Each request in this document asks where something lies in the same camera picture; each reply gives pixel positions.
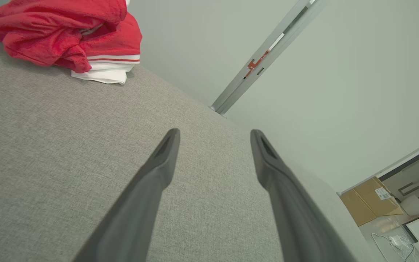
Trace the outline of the grey partition end frame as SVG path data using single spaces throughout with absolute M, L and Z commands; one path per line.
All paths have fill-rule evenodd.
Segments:
M 386 166 L 386 168 L 378 171 L 377 173 L 371 175 L 370 177 L 367 177 L 366 179 L 359 181 L 358 183 L 354 184 L 351 187 L 348 187 L 347 189 L 345 189 L 342 192 L 336 192 L 336 194 L 338 196 L 341 196 L 343 193 L 345 193 L 346 191 L 352 189 L 355 186 L 358 186 L 359 184 L 367 181 L 368 179 L 371 179 L 373 177 L 377 177 L 377 178 L 384 178 L 384 180 L 386 180 L 387 178 L 393 176 L 394 174 L 398 173 L 401 169 L 405 168 L 406 166 L 411 165 L 412 163 L 416 162 L 419 160 L 419 148 L 417 148 L 415 151 L 411 152 L 410 154 L 404 156 L 402 159 L 399 159 L 397 162 L 392 163 L 389 166 Z

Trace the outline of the red and white t-shirt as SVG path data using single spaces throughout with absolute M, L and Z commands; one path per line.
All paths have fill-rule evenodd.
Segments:
M 140 63 L 142 34 L 130 0 L 10 0 L 0 43 L 12 58 L 71 70 L 74 78 L 125 84 Z

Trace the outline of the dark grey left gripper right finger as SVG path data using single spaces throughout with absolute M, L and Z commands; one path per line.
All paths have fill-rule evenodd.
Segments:
M 250 132 L 256 175 L 268 192 L 284 262 L 356 262 L 261 130 Z

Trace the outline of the white rounded object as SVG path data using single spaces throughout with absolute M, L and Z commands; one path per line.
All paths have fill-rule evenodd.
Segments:
M 419 198 L 416 195 L 405 198 L 400 206 L 409 216 L 419 215 Z

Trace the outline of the grey double partition post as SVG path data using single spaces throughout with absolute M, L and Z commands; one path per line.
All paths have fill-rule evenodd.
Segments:
M 332 0 L 296 0 L 261 46 L 209 108 L 226 113 Z

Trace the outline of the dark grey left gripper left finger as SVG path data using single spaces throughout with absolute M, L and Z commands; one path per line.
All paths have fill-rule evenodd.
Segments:
M 180 138 L 179 129 L 165 134 L 72 262 L 146 262 L 161 196 L 173 179 Z

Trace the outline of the brown cardboard box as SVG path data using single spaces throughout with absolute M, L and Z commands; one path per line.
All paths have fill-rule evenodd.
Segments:
M 358 227 L 379 217 L 403 214 L 394 196 L 377 177 L 342 193 L 340 199 Z

